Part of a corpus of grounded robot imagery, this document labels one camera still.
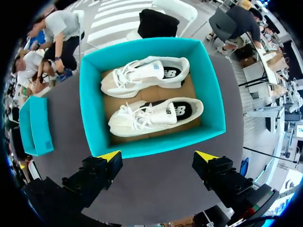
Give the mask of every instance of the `yellow marker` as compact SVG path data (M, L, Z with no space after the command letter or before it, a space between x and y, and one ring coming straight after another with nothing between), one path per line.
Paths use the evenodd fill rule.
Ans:
M198 151L198 150L196 150L195 152L196 152L198 155L200 155L207 163L208 163L209 160L212 160L212 159L214 159L214 158L219 158L219 157L216 157L216 156L213 156L213 155L209 155L209 154L207 154L207 153L203 153L203 152Z
M109 162L109 161L110 161L114 156L116 156L116 154L118 154L119 152L121 152L121 150L113 151L113 152L110 152L110 153L108 153L108 154L98 156L97 158L103 158L103 159L106 159L107 162Z

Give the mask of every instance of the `cardboard insert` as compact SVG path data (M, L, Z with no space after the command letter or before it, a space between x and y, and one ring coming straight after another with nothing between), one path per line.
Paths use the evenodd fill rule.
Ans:
M101 73L102 79L110 73L112 70L105 71ZM148 87L146 89L141 90L136 97L133 98L114 98L105 95L103 95L103 101L105 105L105 114L106 118L109 121L110 117L113 115L114 112L120 109L121 105L125 105L126 102L128 104L140 101L140 100L145 100L147 102L154 102L154 101L159 101L159 100L164 100L164 99L169 99L169 98L175 98L175 97L188 97L188 98L196 98L195 94L195 89L193 86L193 82L191 79L190 74L185 79L185 83L181 88L178 89L166 89L166 88L161 88L159 86L152 86ZM111 145L114 144L121 144L121 143L126 143L126 142L131 142L135 140L142 140L146 138L151 138L151 137L157 137L157 136L162 136L166 134L172 134L175 132L179 131L186 131L188 129L191 129L193 127L198 127L201 125L200 118L198 117L197 119L194 119L191 122L188 122L186 124L183 124L181 126L178 126L176 128L172 129L167 129L163 131L158 131L154 133L149 133L149 134L144 134L141 136L135 136L135 137L118 137L113 134L111 134L110 137L110 143Z

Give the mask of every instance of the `floor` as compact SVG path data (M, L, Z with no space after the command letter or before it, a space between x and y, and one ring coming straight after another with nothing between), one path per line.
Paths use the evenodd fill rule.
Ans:
M214 53L214 51L216 46L221 45L220 41L216 41L212 46L208 46L205 40L205 36L211 31L209 24L199 29L200 26L208 21L209 17L214 14L219 3L206 3L199 0L183 1L194 6L198 11L198 18L185 32L184 37L201 40L210 54L219 54L218 52ZM84 27L86 33L84 42L90 42L98 48L103 48L126 42L126 35L139 25L139 12L145 8L149 8L151 2L152 0L100 0L96 2L79 0L65 10L84 10ZM168 11L165 11L165 13L174 16ZM180 20L178 28L181 30L184 26L185 21ZM88 45L82 45L81 48L82 52L92 51ZM232 55L230 61L233 65L238 83L246 82L244 72L239 62L235 59L235 56ZM251 111L254 108L263 107L271 102L271 100L266 99L253 100L247 88L240 87L239 89L243 113ZM244 117L244 146L272 154L276 142L277 135L267 131L263 118ZM250 164L246 177L256 178L264 166L270 161L270 157L243 150L243 159L247 157L250 159ZM267 174L268 173L265 173L258 183L262 184Z

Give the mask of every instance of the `desk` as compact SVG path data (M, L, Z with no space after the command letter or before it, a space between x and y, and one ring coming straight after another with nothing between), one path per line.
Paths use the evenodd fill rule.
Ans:
M261 110L251 111L247 113L247 116L251 117L270 117L271 118L271 128L274 129L274 132L278 133L279 139L278 143L275 146L273 156L279 157L283 148L283 140L285 136L285 109L283 106L274 106L274 107L264 107ZM271 168L267 168L269 171L269 176L264 183L270 185L270 182L275 174L276 167L278 165L279 159L273 158Z
M264 82L269 82L269 84L278 84L278 79L276 77L276 74L274 71L272 71L269 66L267 65L267 61L269 60L268 57L264 56L264 54L266 53L266 51L264 50L263 46L261 46L261 48L257 48L253 42L253 40L251 39L251 36L246 34L248 36L248 38L251 40L251 43L253 44L253 46L255 47L258 57L259 57L259 61L248 66L245 67L244 70L244 74L245 74L245 78L246 78L246 83L242 83L239 86L245 86L245 87L251 87L254 85L258 85Z
M191 167L194 151L227 156L239 170L243 114L231 63L222 56L210 58L222 93L226 133L174 151L124 159L110 189L102 191L83 214L124 225L152 224L178 220L219 203ZM81 161L91 154L80 112L79 76L58 84L45 96L49 99L49 126L55 150L34 157L34 162L42 179L48 176L62 186L61 179L78 171Z

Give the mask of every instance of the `gray table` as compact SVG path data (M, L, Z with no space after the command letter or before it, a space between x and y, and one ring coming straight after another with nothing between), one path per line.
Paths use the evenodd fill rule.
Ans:
M212 56L223 96L226 133L189 147L123 160L108 191L102 191L83 213L100 221L150 224L172 221L206 210L219 202L192 169L195 150L227 156L239 169L243 148L243 115L238 84L230 62ZM90 155L79 104L79 77L56 86L49 98L49 125L55 150L35 157L44 179L61 184Z

